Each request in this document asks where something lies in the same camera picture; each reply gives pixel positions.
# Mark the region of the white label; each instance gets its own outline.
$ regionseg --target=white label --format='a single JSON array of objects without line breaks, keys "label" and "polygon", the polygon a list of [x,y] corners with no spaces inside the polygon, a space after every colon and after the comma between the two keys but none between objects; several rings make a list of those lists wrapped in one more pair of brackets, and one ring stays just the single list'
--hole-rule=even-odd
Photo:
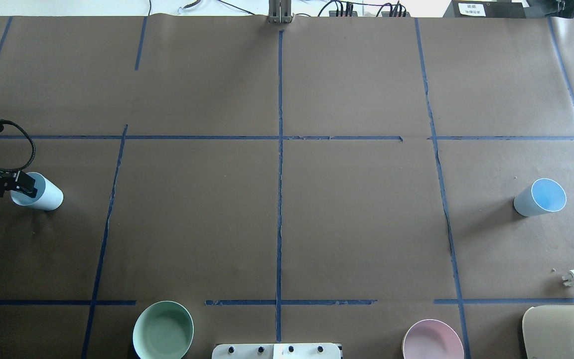
[{"label": "white label", "polygon": [[484,5],[482,4],[463,4],[458,3],[460,7],[460,14],[465,14],[467,16],[486,16],[484,13]]}]

